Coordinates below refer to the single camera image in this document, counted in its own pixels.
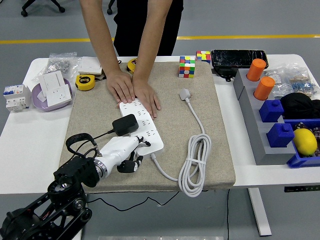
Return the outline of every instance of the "yellow tape measure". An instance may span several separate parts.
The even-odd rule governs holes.
[[[137,64],[137,58],[131,59],[126,66],[126,70],[129,73],[134,74],[136,64]]]
[[[96,81],[94,75],[76,76],[75,86],[81,91],[88,91],[95,87]]]

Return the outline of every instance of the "yellow floor line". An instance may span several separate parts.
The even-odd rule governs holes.
[[[320,38],[320,34],[287,34],[287,35],[217,35],[217,36],[178,36],[177,40],[218,40],[218,39],[312,39]],[[0,44],[47,44],[47,43],[84,43],[89,38],[61,39],[22,39],[0,40]]]

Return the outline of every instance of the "rubik's cube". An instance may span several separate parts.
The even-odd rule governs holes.
[[[211,56],[209,51],[196,51],[196,60],[207,62],[210,64]]]
[[[179,78],[193,78],[195,76],[195,69],[195,56],[180,56]]]

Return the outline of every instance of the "white robotic hand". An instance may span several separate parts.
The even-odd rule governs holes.
[[[100,150],[101,157],[94,159],[100,179],[110,175],[112,168],[118,166],[121,173],[134,173],[140,166],[142,156],[133,161],[135,150],[140,143],[150,146],[143,136],[115,136]]]

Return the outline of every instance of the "person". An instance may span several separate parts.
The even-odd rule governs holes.
[[[114,43],[102,0],[79,1],[92,47],[107,77],[107,88],[117,104],[131,103],[137,97],[152,119],[156,118],[161,104],[148,80],[156,56],[172,55],[183,0],[117,0]],[[119,56],[137,57],[132,79],[121,71],[115,49]]]

